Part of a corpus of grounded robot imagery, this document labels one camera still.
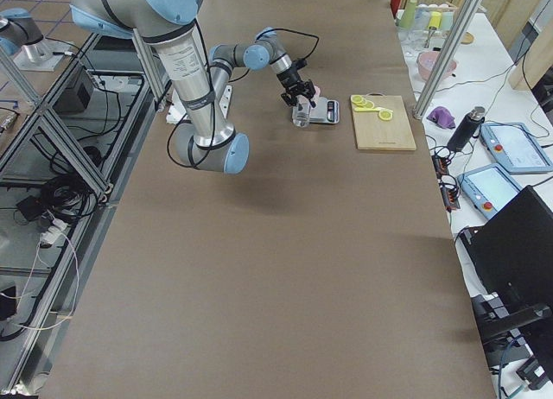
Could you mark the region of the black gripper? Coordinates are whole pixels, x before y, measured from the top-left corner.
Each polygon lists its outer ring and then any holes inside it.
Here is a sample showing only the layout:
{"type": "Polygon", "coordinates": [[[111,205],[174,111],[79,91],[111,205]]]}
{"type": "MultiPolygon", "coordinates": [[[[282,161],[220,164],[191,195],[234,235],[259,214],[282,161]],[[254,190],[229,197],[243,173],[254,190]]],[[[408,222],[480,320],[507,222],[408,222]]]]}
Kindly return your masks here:
{"type": "Polygon", "coordinates": [[[296,106],[297,96],[312,97],[312,82],[310,80],[302,80],[296,65],[292,65],[287,70],[279,73],[277,78],[284,88],[281,98],[287,106],[296,106]]]}

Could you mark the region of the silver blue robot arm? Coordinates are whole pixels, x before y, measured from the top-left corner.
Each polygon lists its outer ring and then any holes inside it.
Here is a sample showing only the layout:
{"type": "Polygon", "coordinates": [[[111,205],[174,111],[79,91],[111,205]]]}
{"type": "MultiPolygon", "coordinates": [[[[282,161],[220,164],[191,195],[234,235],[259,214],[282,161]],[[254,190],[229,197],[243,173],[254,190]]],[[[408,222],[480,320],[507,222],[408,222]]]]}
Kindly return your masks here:
{"type": "Polygon", "coordinates": [[[251,44],[220,44],[212,47],[208,61],[211,70],[219,67],[228,76],[237,67],[257,71],[269,66],[284,89],[281,97],[288,106],[296,106],[300,99],[305,99],[312,107],[316,107],[318,93],[315,85],[310,79],[303,80],[299,71],[307,65],[307,58],[314,52],[318,40],[317,36],[300,31],[268,27],[257,34],[251,44]],[[316,42],[307,55],[292,60],[277,35],[278,31],[314,37],[316,42]]]}
{"type": "Polygon", "coordinates": [[[188,120],[175,130],[175,149],[187,168],[240,173],[249,140],[223,115],[206,54],[194,40],[198,0],[71,0],[73,21],[100,35],[140,34],[172,81],[188,120]]]}

